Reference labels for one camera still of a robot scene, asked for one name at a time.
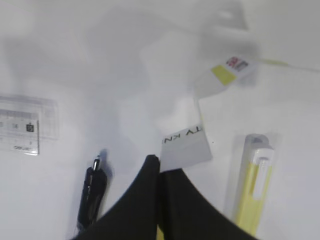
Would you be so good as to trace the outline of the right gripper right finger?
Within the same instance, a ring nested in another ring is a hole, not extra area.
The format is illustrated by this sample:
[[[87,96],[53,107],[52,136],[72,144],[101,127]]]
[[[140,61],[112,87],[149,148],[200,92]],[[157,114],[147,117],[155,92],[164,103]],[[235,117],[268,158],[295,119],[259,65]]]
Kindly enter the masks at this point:
[[[254,240],[192,184],[182,169],[159,175],[160,229],[166,240]]]

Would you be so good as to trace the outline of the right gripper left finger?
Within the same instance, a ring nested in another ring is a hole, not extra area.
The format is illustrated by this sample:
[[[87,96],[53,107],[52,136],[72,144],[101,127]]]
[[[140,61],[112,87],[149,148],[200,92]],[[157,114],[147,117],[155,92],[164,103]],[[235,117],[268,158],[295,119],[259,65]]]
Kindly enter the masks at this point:
[[[157,183],[160,161],[147,155],[121,198],[76,240],[154,240],[157,237]]]

